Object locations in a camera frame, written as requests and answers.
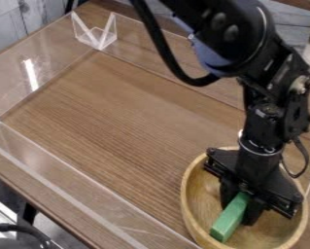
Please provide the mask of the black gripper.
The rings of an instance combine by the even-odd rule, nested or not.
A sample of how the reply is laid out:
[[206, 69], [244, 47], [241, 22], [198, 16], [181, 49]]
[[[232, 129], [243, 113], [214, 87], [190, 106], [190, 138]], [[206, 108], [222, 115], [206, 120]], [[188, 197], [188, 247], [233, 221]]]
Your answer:
[[245, 226], [255, 225], [265, 210], [275, 210], [292, 219], [304, 196], [281, 167], [285, 145], [267, 148], [243, 138], [239, 144], [237, 149], [206, 149], [204, 169], [220, 180], [222, 208], [243, 192], [251, 196], [243, 220]]

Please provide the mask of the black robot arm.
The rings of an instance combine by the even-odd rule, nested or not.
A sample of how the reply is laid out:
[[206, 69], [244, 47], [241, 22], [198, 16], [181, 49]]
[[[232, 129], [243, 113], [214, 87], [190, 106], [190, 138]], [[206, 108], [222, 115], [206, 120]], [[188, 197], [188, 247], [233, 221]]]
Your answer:
[[259, 0], [160, 0], [193, 35], [193, 46], [208, 75], [194, 80], [209, 85], [235, 77], [244, 86], [245, 123], [240, 147], [210, 148], [205, 170], [221, 182], [221, 204], [245, 192], [249, 202], [244, 224], [267, 210], [291, 218], [304, 202], [288, 170], [288, 143], [304, 145], [309, 130], [309, 66], [284, 41], [268, 8]]

